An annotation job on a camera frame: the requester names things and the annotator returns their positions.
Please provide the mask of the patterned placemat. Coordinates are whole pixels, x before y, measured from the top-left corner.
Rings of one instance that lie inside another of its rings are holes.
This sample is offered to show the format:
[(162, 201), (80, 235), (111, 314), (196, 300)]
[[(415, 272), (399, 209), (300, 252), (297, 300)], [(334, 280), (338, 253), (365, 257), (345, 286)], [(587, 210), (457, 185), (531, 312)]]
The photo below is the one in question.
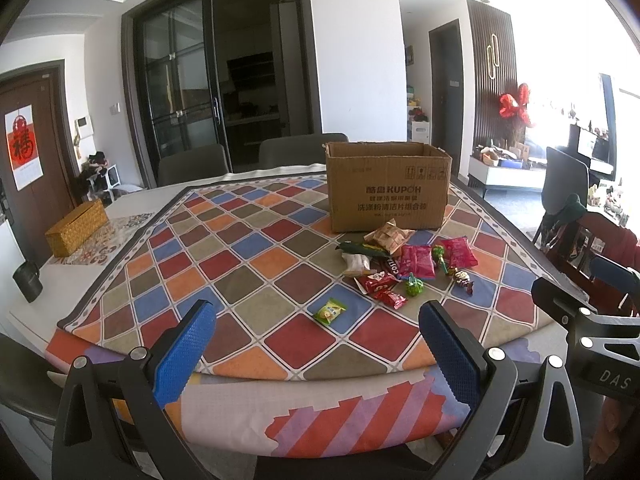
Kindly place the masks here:
[(68, 266), (105, 266), (111, 254), (124, 246), (134, 232), (144, 226), (152, 214), (133, 214), (132, 216), (111, 219), (94, 232), (68, 257), (51, 257), (51, 264)]

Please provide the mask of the red fu door poster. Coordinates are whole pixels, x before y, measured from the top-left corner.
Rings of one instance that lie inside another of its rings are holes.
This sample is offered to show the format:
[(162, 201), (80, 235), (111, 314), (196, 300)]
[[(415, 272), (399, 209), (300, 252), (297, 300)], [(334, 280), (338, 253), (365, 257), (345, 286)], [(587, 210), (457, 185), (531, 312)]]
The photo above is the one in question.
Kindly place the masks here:
[(43, 176), (32, 106), (26, 105), (4, 115), (6, 147), (17, 191)]

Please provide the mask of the black glass sliding door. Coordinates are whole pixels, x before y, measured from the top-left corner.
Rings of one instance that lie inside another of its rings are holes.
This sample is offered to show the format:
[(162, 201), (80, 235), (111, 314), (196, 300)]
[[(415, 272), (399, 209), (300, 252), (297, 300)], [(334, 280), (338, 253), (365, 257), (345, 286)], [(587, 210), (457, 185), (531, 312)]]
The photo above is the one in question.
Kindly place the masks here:
[(210, 76), (209, 0), (169, 0), (134, 21), (140, 107), (151, 167), (220, 142)]

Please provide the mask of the brown cardboard box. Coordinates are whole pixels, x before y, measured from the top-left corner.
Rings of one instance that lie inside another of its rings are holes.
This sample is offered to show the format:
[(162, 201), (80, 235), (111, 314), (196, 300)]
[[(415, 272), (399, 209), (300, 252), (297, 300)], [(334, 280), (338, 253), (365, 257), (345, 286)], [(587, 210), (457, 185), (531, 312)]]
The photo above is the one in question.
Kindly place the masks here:
[(394, 219), (403, 229), (444, 223), (452, 158), (420, 142), (326, 144), (331, 228), (370, 232)]

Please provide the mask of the grey dining chair left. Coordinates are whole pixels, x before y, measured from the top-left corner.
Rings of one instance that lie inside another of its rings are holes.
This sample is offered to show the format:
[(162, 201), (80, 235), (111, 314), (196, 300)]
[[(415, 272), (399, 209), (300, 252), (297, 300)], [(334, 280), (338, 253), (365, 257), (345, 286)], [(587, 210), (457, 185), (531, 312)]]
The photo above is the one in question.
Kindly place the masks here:
[(157, 183), (166, 186), (220, 177), (228, 172), (224, 148), (220, 144), (209, 144), (162, 158), (158, 164)]

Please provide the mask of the woven yellow tissue box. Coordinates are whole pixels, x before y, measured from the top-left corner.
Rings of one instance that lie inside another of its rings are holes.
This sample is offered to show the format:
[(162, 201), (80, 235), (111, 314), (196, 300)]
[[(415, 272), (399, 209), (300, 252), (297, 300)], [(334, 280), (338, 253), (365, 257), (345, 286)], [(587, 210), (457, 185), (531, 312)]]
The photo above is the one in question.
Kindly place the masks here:
[(108, 218), (100, 200), (82, 203), (44, 233), (56, 258), (70, 256), (104, 224)]

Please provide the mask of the dark brown snack packet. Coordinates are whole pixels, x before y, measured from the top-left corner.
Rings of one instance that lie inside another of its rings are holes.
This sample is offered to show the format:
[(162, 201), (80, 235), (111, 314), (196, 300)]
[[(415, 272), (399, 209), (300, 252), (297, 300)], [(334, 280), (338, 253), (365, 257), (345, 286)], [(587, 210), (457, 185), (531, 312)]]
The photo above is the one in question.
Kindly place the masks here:
[(375, 258), (375, 264), (378, 266), (380, 270), (384, 270), (389, 274), (398, 275), (399, 274), (399, 266), (395, 259), (387, 257), (387, 258)]

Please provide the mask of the grey dining chair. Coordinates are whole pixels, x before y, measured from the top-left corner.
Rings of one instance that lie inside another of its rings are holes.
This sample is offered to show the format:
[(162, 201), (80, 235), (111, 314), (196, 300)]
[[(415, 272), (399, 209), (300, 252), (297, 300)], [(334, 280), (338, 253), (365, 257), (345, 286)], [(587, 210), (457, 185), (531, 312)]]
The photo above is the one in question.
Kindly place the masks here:
[(158, 164), (157, 183), (166, 186), (220, 177), (228, 172), (224, 148), (220, 144), (209, 144), (162, 158)]
[(268, 139), (259, 147), (260, 169), (283, 166), (308, 166), (326, 163), (326, 148), (330, 142), (347, 142), (344, 133), (303, 134), (302, 136), (282, 136)]

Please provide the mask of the green yellow snack packet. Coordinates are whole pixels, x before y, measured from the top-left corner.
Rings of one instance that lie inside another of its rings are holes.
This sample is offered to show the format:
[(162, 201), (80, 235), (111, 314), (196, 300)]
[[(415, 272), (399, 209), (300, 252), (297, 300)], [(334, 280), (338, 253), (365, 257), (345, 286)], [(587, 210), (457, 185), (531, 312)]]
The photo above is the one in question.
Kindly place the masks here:
[(315, 314), (314, 319), (324, 326), (330, 326), (347, 308), (341, 301), (330, 298)]

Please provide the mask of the white low cabinet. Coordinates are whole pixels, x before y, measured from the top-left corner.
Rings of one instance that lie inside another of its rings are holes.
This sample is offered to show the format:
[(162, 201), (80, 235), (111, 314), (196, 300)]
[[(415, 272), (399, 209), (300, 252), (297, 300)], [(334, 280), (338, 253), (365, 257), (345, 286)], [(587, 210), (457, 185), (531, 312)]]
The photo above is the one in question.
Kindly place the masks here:
[(469, 187), (478, 188), (482, 197), (485, 197), (488, 191), (541, 191), (545, 177), (544, 169), (487, 166), (474, 157), (469, 161)]

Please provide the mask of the green lollipop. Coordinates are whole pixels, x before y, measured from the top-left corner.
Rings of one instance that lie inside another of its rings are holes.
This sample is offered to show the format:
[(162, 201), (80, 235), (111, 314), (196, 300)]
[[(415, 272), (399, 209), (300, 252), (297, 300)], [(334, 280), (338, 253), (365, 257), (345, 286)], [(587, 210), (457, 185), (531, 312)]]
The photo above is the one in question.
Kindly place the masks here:
[(438, 270), (441, 270), (445, 275), (450, 273), (449, 264), (446, 260), (446, 248), (444, 246), (439, 244), (434, 245), (432, 247), (432, 258)]

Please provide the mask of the white snack packet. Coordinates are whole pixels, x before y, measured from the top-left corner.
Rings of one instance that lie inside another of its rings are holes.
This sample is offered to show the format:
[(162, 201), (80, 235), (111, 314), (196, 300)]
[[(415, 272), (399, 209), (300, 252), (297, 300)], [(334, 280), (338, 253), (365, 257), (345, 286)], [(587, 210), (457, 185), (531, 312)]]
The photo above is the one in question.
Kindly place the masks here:
[(371, 258), (367, 255), (342, 252), (342, 258), (346, 264), (346, 268), (343, 271), (345, 276), (358, 278), (358, 276), (368, 276), (374, 273), (371, 268)]

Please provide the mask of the red pink snack packet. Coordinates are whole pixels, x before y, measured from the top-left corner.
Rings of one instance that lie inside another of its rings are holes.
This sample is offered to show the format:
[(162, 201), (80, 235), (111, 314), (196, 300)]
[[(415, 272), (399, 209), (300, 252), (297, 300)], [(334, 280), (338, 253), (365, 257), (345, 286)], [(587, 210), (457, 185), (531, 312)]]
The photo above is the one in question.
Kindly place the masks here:
[(445, 261), (450, 268), (471, 269), (478, 265), (478, 260), (465, 236), (447, 238), (442, 241), (445, 249)]

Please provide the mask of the grey chair right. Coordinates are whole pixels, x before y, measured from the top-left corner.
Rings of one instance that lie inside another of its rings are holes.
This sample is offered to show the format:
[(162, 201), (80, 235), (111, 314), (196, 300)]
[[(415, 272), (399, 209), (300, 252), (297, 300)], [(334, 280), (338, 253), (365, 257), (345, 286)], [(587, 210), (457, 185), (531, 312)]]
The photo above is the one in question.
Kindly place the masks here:
[(580, 160), (548, 146), (547, 169), (541, 192), (544, 216), (534, 235), (533, 242), (545, 238), (558, 222), (567, 207), (587, 206), (589, 170)]

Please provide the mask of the colourful diamond pattern tablecloth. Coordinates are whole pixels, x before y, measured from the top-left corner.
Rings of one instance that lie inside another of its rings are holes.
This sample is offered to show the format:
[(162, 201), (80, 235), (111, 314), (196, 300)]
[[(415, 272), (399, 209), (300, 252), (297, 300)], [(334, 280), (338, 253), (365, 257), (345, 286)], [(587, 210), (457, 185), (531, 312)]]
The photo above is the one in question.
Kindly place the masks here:
[[(168, 413), (191, 441), (284, 457), (377, 450), (462, 422), (419, 333), (421, 304), (437, 300), (487, 347), (540, 360), (559, 349), (530, 296), (550, 272), (462, 188), (444, 223), (414, 246), (465, 236), (478, 260), (469, 296), (445, 275), (395, 311), (345, 276), (321, 174), (194, 186), (166, 200), (58, 322), (47, 357), (111, 361), (149, 347), (198, 300), (216, 313), (196, 374)], [(314, 314), (347, 310), (330, 326)]]

